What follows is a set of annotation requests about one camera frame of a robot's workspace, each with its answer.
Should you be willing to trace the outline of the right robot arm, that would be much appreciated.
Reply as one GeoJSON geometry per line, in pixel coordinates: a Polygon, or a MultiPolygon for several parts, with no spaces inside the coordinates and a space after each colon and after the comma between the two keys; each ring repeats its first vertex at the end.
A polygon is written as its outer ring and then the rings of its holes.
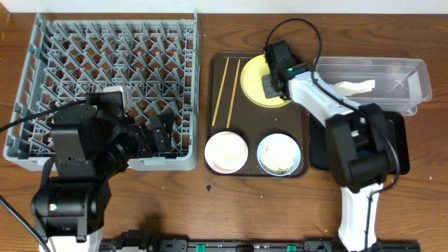
{"type": "Polygon", "coordinates": [[[342,190],[339,240],[347,251],[368,251],[377,241],[377,203],[389,190],[387,174],[400,169],[384,112],[334,90],[314,68],[298,62],[287,42],[267,43],[263,50],[270,77],[265,96],[301,105],[325,127],[329,170],[342,190]]]}

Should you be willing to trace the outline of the white bowl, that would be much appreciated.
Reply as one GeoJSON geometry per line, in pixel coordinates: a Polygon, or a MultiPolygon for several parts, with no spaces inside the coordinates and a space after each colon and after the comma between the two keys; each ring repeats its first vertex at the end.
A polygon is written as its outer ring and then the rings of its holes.
{"type": "Polygon", "coordinates": [[[234,132],[219,132],[206,143],[204,157],[208,166],[219,174],[239,171],[248,160],[248,146],[234,132]]]}

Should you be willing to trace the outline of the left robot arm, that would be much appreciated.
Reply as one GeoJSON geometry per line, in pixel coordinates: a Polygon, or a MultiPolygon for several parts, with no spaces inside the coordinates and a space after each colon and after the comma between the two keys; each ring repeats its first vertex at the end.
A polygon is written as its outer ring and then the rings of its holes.
{"type": "Polygon", "coordinates": [[[170,151],[174,114],[138,123],[126,113],[124,98],[121,91],[89,93],[54,115],[55,156],[45,163],[31,202],[42,251],[98,251],[109,179],[132,158],[170,151]]]}

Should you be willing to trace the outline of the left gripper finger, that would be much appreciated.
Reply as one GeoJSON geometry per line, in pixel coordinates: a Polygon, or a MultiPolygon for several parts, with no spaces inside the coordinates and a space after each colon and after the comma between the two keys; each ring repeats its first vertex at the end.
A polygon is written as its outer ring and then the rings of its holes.
{"type": "Polygon", "coordinates": [[[171,132],[174,124],[174,114],[166,113],[161,115],[154,115],[148,118],[148,130],[154,130],[155,128],[162,128],[166,132],[171,132]]]}
{"type": "Polygon", "coordinates": [[[163,153],[171,150],[172,131],[166,132],[164,129],[159,127],[151,130],[151,134],[156,153],[163,153]]]}

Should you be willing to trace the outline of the light blue bowl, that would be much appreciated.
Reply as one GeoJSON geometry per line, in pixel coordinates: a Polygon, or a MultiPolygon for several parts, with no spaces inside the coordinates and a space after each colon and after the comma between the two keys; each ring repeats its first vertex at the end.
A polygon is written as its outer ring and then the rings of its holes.
{"type": "Polygon", "coordinates": [[[300,166],[302,151],[292,137],[275,133],[261,140],[256,157],[260,167],[268,174],[290,176],[300,166]]]}

